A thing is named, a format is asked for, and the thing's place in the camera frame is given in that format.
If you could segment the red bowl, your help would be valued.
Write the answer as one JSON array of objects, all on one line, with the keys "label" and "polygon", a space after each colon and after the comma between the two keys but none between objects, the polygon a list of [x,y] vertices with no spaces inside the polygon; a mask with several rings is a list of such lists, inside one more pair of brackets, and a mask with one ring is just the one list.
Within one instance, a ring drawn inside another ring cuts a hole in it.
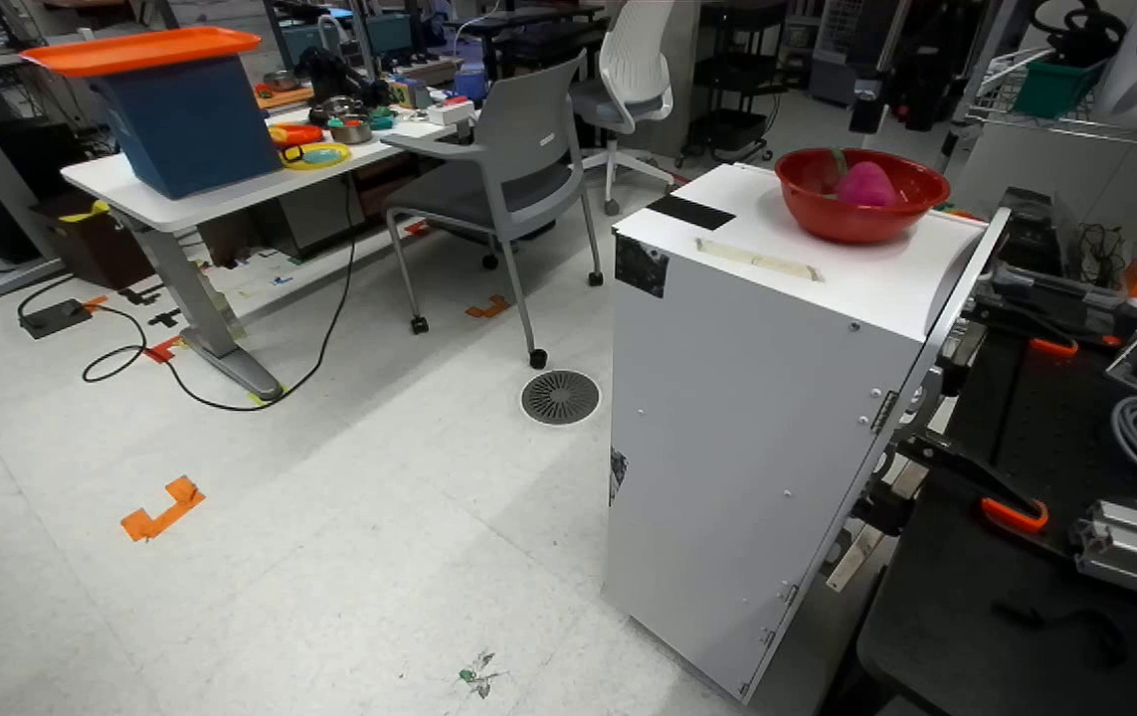
[{"label": "red bowl", "polygon": [[901,155],[863,148],[841,149],[850,163],[872,160],[901,192],[896,207],[858,207],[832,198],[838,172],[831,150],[808,148],[774,163],[781,195],[800,228],[818,239],[846,245],[877,245],[898,240],[926,213],[945,203],[951,183],[940,172]]}]

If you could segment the pink beetroot plushie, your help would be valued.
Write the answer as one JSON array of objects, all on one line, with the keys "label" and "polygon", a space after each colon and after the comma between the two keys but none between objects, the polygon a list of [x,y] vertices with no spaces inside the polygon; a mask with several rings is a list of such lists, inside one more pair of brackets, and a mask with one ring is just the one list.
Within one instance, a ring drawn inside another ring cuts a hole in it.
[{"label": "pink beetroot plushie", "polygon": [[849,156],[840,149],[832,149],[831,155],[838,172],[833,199],[858,207],[896,207],[903,201],[880,164],[872,160],[850,163]]}]

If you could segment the round floor drain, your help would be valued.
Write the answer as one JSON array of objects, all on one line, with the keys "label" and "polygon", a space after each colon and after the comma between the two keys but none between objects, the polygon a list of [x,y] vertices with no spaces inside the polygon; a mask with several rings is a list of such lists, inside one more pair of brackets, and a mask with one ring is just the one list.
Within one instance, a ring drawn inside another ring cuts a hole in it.
[{"label": "round floor drain", "polygon": [[576,371],[539,373],[518,394],[522,411],[548,426],[576,425],[599,408],[600,400],[600,386]]}]

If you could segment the white cabinet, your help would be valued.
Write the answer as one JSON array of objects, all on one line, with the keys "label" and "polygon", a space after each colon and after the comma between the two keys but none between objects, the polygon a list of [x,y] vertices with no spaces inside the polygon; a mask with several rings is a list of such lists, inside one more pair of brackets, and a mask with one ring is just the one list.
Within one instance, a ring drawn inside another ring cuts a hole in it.
[{"label": "white cabinet", "polygon": [[[800,228],[767,169],[717,166],[675,195],[736,218],[709,232],[644,208],[615,224],[603,586],[747,703],[1011,213],[926,213],[854,248]],[[695,239],[825,281],[725,263]]]}]

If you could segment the black tape patch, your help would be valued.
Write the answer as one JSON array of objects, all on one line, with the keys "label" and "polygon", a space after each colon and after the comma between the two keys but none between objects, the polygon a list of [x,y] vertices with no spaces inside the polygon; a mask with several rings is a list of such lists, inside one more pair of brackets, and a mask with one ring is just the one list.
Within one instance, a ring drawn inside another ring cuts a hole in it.
[{"label": "black tape patch", "polygon": [[663,195],[652,201],[646,206],[646,209],[709,232],[717,231],[736,218],[735,214],[727,213],[727,210],[707,207],[707,205],[696,203],[696,201],[678,198],[673,194]]}]

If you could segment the beige tape strip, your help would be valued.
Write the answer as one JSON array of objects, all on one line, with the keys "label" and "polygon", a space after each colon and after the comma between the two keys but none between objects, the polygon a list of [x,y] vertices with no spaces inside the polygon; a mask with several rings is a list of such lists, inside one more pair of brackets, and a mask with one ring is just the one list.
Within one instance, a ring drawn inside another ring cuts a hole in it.
[{"label": "beige tape strip", "polygon": [[722,244],[722,242],[715,242],[709,239],[695,239],[695,245],[700,253],[723,259],[725,263],[750,265],[752,267],[760,269],[785,273],[786,275],[810,280],[812,282],[825,281],[823,274],[819,272],[818,268],[813,267],[813,265],[787,263],[787,260],[771,257],[771,255],[755,253],[755,251],[736,248],[736,245]]}]

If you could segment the grey chair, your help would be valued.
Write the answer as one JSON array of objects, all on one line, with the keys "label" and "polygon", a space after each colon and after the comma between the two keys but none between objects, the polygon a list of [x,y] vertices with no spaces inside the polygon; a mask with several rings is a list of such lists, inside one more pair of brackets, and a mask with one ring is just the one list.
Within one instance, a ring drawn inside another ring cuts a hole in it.
[{"label": "grey chair", "polygon": [[382,205],[415,335],[428,332],[429,325],[397,227],[402,217],[418,216],[445,227],[468,230],[500,249],[532,371],[545,371],[548,353],[536,344],[514,244],[578,207],[583,213],[594,263],[588,285],[603,285],[599,242],[586,195],[586,157],[571,99],[571,86],[583,64],[586,55],[581,53],[548,69],[496,82],[487,92],[467,145],[401,134],[382,138],[382,144],[438,160],[435,168],[385,195]]}]

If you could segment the black cart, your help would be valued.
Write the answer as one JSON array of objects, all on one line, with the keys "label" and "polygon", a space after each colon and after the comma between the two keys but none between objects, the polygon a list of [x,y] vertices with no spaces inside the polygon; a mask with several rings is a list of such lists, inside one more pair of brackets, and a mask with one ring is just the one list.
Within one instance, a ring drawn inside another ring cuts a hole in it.
[{"label": "black cart", "polygon": [[786,17],[786,0],[702,0],[698,28],[709,33],[709,53],[692,64],[692,88],[704,105],[689,122],[677,168],[703,155],[717,163],[772,158],[765,134],[777,108],[756,113],[753,105],[760,95],[787,91],[782,38],[765,50],[765,36],[782,35]]}]

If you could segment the white office chair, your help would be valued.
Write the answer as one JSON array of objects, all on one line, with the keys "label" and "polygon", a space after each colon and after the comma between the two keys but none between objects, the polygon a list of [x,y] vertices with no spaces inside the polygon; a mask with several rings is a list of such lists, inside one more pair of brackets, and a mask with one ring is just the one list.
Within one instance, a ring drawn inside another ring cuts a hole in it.
[{"label": "white office chair", "polygon": [[619,138],[632,135],[642,122],[659,122],[673,109],[667,59],[661,50],[675,0],[628,0],[605,33],[597,55],[597,75],[572,88],[574,113],[603,132],[605,148],[583,158],[583,167],[605,169],[604,209],[619,216],[613,189],[617,169],[626,167],[675,189],[672,173],[619,148]]}]

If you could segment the blue bin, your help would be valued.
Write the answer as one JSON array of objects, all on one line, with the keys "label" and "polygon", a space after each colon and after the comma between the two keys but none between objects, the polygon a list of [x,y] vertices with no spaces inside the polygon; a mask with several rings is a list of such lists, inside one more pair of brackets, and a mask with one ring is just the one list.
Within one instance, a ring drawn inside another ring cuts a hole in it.
[{"label": "blue bin", "polygon": [[233,56],[94,77],[136,178],[179,200],[282,169],[244,65]]}]

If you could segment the white desk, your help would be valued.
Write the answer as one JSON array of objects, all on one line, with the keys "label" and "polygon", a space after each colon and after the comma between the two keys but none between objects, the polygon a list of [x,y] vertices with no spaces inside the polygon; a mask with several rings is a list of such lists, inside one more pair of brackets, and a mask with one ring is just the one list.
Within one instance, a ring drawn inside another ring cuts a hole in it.
[{"label": "white desk", "polygon": [[238,344],[230,313],[215,300],[218,293],[204,272],[186,258],[177,232],[196,230],[201,223],[342,178],[355,169],[402,155],[399,145],[391,144],[395,139],[440,139],[458,131],[459,125],[435,125],[426,119],[414,119],[408,110],[400,110],[395,127],[374,132],[371,141],[354,145],[349,157],[340,163],[318,169],[281,168],[269,175],[177,200],[164,198],[146,186],[122,153],[74,164],[63,169],[63,177],[108,203],[113,216],[136,239],[136,244],[142,248],[186,318],[186,328],[180,334],[186,345],[215,371],[221,371],[247,393],[260,399],[263,405],[269,405],[287,396],[287,388],[254,353]]}]

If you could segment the brown box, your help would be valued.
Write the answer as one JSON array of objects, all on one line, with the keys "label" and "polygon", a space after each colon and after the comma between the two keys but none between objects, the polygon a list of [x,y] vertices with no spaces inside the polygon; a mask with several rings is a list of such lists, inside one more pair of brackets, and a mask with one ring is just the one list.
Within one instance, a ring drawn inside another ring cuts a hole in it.
[{"label": "brown box", "polygon": [[73,276],[118,290],[153,276],[136,239],[88,192],[70,190],[31,208],[53,253]]}]

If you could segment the black power brick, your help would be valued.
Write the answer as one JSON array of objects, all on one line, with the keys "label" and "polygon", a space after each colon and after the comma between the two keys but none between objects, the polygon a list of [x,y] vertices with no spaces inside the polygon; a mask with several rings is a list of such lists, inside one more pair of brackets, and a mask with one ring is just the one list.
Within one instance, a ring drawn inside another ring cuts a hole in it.
[{"label": "black power brick", "polygon": [[18,320],[20,327],[32,339],[41,340],[76,326],[77,323],[91,320],[91,317],[92,313],[84,303],[75,299],[65,299],[63,302],[47,305],[35,313],[20,313]]}]

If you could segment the orange tray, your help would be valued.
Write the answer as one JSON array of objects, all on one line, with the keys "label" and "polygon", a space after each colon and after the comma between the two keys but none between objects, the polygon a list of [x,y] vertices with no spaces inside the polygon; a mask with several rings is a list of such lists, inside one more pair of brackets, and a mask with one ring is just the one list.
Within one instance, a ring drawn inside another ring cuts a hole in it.
[{"label": "orange tray", "polygon": [[171,67],[250,53],[262,45],[251,33],[217,27],[186,27],[123,38],[99,38],[80,44],[24,50],[19,58],[58,76],[90,78]]}]

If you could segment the green bin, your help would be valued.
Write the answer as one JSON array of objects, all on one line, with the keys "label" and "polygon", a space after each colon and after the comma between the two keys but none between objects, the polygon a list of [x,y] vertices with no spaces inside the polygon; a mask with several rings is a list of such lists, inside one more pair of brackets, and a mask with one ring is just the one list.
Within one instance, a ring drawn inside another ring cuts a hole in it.
[{"label": "green bin", "polygon": [[1022,84],[1011,113],[1040,119],[1059,119],[1078,109],[1099,82],[1106,59],[1090,67],[1072,67],[1053,61],[1026,64]]}]

